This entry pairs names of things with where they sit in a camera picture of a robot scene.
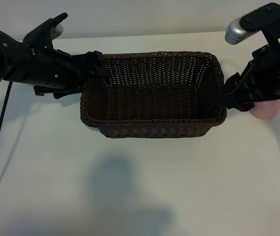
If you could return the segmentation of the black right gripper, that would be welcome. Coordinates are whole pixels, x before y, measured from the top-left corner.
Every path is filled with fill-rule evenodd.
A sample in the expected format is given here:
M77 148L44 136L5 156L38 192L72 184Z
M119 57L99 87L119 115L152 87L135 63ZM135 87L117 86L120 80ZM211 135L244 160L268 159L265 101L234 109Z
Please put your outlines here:
M254 102L280 99L280 48L266 45L252 53L242 75L234 74L216 94L218 106L249 111Z

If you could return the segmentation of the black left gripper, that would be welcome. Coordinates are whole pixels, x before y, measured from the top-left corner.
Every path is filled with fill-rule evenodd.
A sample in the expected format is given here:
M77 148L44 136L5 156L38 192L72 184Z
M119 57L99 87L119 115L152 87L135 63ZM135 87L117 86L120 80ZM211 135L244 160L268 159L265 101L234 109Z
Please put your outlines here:
M4 80L32 85L38 96L52 93L59 99L80 93L88 76L109 79L104 62L99 51L70 55L48 45L38 48L17 41L4 42Z

